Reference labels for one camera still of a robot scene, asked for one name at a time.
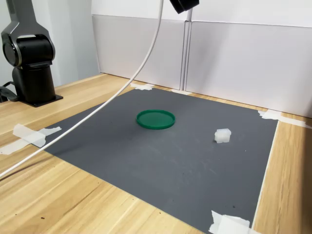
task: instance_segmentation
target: white cable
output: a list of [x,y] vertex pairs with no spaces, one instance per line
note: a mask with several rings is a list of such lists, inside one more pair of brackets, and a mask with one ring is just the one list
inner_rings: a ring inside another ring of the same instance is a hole
[[147,59],[149,58],[149,56],[151,55],[151,52],[153,50],[153,47],[155,45],[157,36],[158,36],[158,32],[159,32],[159,28],[160,28],[160,23],[161,23],[161,16],[162,16],[162,7],[164,4],[164,0],[160,0],[160,5],[159,5],[159,13],[158,13],[158,25],[157,25],[157,29],[155,31],[154,34],[154,38],[152,40],[152,44],[151,47],[149,49],[149,51],[147,52],[147,55],[143,61],[143,63],[141,64],[141,66],[138,68],[138,70],[136,71],[136,73],[132,76],[132,78],[117,92],[115,93],[110,99],[108,99],[105,103],[103,103],[101,106],[99,106],[96,110],[94,110],[92,113],[90,113],[88,116],[86,116],[84,119],[82,119],[81,121],[79,121],[78,123],[76,123],[73,127],[71,127],[70,129],[68,129],[65,133],[63,133],[62,135],[58,136],[57,138],[55,138],[54,140],[52,140],[50,143],[46,144],[45,146],[43,146],[42,148],[38,149],[36,152],[34,152],[33,154],[31,154],[30,156],[26,157],[25,159],[23,159],[22,161],[20,161],[19,163],[15,164],[13,167],[7,169],[6,171],[2,172],[0,174],[0,178],[4,175],[6,175],[7,173],[9,173],[10,171],[12,171],[13,169],[17,168],[18,166],[20,166],[21,164],[23,164],[24,162],[26,162],[27,160],[31,159],[33,156],[37,155],[38,153],[40,153],[41,151],[45,150],[46,148],[48,148],[50,145],[53,145],[55,142],[57,142],[58,140],[60,140],[61,138],[63,138],[64,136],[66,136],[67,134],[69,134],[72,130],[74,130],[75,128],[77,128],[79,125],[81,125],[84,121],[86,121],[88,118],[90,118],[92,115],[94,115],[96,112],[98,112],[99,110],[101,110],[104,106],[106,106],[108,103],[110,103],[112,100],[114,100],[115,97],[117,97],[125,88],[127,88],[127,86],[137,77],[137,75],[139,74],[139,72],[142,70],[142,68],[144,67]]

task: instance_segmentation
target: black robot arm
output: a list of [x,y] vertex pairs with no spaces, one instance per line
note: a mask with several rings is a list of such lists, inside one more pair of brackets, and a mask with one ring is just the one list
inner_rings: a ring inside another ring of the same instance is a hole
[[[12,77],[18,100],[39,107],[62,99],[55,94],[50,70],[55,48],[48,30],[36,21],[32,0],[6,2],[11,23],[1,33],[2,49],[6,60],[14,66]],[[8,92],[3,87],[0,96],[12,100]]]

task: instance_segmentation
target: white wall panel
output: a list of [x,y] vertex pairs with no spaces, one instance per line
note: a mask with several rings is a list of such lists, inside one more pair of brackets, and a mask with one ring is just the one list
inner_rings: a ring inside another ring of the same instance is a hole
[[193,22],[186,90],[312,117],[312,29]]
[[[100,71],[130,78],[152,42],[157,20],[93,16]],[[184,22],[163,20],[158,38],[137,80],[179,89]]]
[[60,84],[99,74],[91,0],[48,0]]
[[192,21],[312,27],[311,0],[201,0]]
[[[92,0],[92,15],[157,19],[159,0]],[[178,14],[169,0],[164,1],[164,20],[186,20],[187,12]]]

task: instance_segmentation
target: dark gray mat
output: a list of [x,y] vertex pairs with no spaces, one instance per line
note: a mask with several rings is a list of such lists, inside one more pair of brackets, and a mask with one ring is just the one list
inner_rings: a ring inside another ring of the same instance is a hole
[[[96,107],[50,127],[62,131]],[[146,109],[175,114],[165,130],[136,123]],[[47,151],[208,232],[211,210],[253,221],[277,120],[256,110],[167,92],[132,90]],[[216,144],[217,129],[232,131]]]

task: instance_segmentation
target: small white block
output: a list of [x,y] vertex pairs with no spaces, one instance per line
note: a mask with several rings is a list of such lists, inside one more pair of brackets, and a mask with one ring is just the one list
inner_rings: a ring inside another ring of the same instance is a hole
[[217,129],[216,133],[214,134],[214,140],[217,143],[226,143],[230,141],[230,136],[232,132],[226,128],[226,129]]

